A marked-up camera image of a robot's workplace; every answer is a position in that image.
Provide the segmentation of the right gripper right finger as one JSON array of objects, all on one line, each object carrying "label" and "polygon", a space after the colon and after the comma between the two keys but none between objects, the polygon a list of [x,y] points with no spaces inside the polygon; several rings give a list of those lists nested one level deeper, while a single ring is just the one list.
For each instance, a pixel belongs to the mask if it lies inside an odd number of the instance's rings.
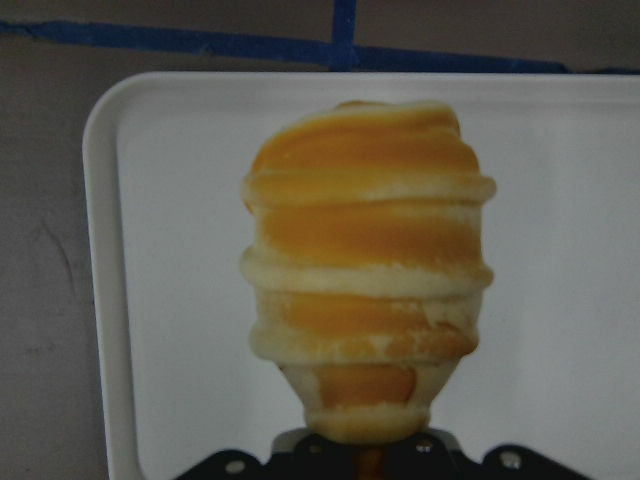
[{"label": "right gripper right finger", "polygon": [[399,444],[400,479],[587,479],[558,461],[516,444],[499,445],[480,462],[429,433]]}]

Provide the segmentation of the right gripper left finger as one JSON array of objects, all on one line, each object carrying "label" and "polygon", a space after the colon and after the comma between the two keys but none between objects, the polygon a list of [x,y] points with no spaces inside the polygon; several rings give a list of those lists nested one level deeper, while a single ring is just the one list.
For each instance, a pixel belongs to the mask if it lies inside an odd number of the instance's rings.
[{"label": "right gripper left finger", "polygon": [[292,479],[308,448],[276,452],[266,463],[242,450],[221,450],[177,476],[178,479]]}]

